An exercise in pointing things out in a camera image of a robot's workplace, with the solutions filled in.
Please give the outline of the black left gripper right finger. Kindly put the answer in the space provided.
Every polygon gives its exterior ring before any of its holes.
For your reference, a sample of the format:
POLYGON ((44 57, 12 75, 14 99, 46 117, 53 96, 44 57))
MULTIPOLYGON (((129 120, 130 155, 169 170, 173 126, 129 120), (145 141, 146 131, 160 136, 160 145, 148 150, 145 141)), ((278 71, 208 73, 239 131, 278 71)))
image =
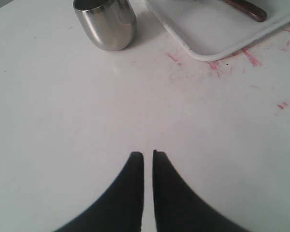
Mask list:
POLYGON ((153 151, 152 188, 158 232, 245 232, 205 201, 183 180, 167 155, 153 151))

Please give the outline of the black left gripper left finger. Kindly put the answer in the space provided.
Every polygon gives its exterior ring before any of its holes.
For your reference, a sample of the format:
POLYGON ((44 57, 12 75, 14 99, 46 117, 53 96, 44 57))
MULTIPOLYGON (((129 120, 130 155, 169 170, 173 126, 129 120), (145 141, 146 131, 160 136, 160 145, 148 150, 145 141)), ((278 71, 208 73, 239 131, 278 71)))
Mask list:
POLYGON ((144 208, 144 157, 132 152, 109 188, 58 232, 140 232, 144 208))

